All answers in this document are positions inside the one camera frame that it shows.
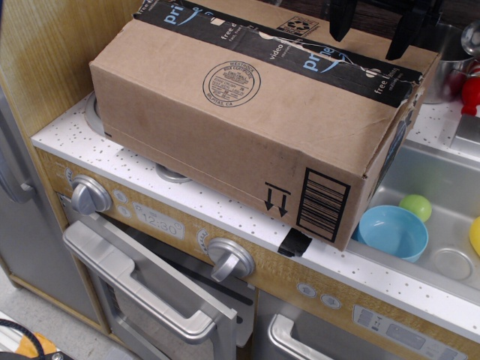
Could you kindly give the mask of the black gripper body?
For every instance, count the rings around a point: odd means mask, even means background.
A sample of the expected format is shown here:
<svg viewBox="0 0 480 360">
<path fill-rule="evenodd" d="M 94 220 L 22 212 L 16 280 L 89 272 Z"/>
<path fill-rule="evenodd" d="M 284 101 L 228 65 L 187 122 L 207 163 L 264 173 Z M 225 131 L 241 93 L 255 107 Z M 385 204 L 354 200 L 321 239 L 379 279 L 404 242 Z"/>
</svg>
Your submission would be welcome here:
<svg viewBox="0 0 480 360">
<path fill-rule="evenodd" d="M 420 14 L 422 27 L 436 26 L 443 14 L 443 0 L 365 0 L 364 3 L 396 14 Z"/>
</svg>

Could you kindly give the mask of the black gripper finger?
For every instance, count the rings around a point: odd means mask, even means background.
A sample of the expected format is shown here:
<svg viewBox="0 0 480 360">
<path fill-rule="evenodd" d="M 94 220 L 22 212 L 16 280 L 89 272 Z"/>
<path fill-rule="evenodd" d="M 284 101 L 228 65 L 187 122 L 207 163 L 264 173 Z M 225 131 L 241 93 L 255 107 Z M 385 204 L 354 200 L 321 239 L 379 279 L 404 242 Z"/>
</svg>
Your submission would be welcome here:
<svg viewBox="0 0 480 360">
<path fill-rule="evenodd" d="M 330 1 L 329 32 L 336 41 L 342 41 L 350 30 L 357 3 L 357 0 Z"/>
<path fill-rule="evenodd" d="M 385 58 L 392 61 L 400 59 L 419 33 L 422 23 L 422 12 L 416 9 L 406 12 L 397 24 Z"/>
</svg>

